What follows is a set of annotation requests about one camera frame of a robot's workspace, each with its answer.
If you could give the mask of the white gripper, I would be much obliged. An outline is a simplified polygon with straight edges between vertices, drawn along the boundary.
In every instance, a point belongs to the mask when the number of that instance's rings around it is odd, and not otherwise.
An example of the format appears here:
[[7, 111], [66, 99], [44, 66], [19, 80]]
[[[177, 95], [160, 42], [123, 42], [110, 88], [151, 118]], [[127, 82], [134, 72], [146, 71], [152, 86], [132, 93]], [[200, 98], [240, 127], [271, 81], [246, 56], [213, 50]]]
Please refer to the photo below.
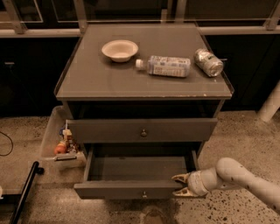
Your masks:
[[209, 193], [203, 184], [201, 171], [174, 175], [172, 179], [181, 183], [187, 182], [188, 186], [188, 188], [184, 187], [173, 192], [172, 194], [176, 197], [204, 196]]

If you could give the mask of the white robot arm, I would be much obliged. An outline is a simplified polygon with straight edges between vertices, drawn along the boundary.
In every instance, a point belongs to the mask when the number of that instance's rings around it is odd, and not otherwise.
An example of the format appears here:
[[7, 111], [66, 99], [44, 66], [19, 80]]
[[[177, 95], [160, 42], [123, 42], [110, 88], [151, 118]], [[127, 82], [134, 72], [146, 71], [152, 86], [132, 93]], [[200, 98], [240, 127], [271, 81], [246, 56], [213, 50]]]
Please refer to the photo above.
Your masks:
[[186, 184], [172, 193], [176, 197], [199, 197], [214, 190], [243, 188], [280, 214], [280, 186], [257, 177], [231, 157], [219, 159], [215, 167], [178, 174], [172, 179]]

